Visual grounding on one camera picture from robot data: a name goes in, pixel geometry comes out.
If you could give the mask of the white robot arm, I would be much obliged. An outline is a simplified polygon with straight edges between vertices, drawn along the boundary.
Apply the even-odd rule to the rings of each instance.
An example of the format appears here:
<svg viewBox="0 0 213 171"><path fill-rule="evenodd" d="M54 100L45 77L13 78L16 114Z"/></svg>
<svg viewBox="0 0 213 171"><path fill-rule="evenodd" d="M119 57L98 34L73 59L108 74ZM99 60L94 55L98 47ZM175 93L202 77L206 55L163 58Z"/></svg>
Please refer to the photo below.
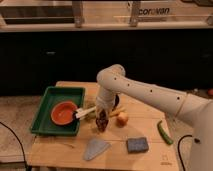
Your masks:
<svg viewBox="0 0 213 171"><path fill-rule="evenodd" d="M119 64L102 69L96 79L99 84L96 106L106 112L106 119L118 93L173 115L194 128L188 171L213 171L213 99L128 79Z"/></svg>

